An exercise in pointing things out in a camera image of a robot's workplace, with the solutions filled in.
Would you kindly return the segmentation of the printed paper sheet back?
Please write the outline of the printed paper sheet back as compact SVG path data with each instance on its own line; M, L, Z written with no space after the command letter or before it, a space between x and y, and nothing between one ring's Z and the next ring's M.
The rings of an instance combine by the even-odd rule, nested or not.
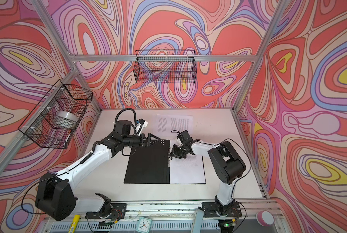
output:
M193 133L193 116L156 115L153 133L164 139L173 139L177 134L188 131Z

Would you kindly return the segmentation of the printed paper sheet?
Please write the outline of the printed paper sheet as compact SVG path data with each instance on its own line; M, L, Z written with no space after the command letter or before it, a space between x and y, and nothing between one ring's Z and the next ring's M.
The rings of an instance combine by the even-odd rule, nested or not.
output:
M173 139L177 134L188 131L193 133L193 116L156 115L153 133L164 139Z
M170 184L205 184L205 169L202 156L187 155L170 161Z

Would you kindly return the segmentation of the red folder with black interior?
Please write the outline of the red folder with black interior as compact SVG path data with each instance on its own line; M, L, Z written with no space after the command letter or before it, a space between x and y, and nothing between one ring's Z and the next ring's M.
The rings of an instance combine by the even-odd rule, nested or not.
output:
M124 178L125 184L170 184L170 141L133 148Z

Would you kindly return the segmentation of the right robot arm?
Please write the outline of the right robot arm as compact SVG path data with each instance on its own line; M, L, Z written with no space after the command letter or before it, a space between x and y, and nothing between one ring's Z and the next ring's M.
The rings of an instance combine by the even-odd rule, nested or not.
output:
M236 183L242 179L246 164L233 147L234 140L227 138L220 143L206 143L193 139L187 131L177 134L172 146L170 158L186 159L188 155L208 157L220 180L219 189L213 202L202 203L201 209L206 214L227 217L236 209L233 198Z

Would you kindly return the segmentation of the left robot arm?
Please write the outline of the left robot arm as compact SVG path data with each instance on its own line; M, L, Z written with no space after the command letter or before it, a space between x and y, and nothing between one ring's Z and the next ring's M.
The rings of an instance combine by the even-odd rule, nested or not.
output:
M96 168L122 152L125 147L149 147L159 141L160 138L153 134L105 137L72 165L57 173L48 172L43 175L39 180L35 206L56 221L81 213L110 218L113 211L110 198L101 193L76 197L74 189Z

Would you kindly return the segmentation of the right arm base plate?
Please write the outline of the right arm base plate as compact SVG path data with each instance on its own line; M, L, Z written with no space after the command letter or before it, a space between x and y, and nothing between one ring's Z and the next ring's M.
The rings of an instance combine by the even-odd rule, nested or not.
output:
M241 208L236 201L228 205L221 205L218 202L203 202L200 210L204 211L205 218L225 218L232 217L238 219L242 217Z

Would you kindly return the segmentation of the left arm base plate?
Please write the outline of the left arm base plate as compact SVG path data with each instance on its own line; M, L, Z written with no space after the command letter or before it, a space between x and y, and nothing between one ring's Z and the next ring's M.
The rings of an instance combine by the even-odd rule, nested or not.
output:
M127 208L126 203L112 203L107 196L100 193L95 194L101 197L104 203L98 212L87 212L86 219L111 219L118 221L124 219Z

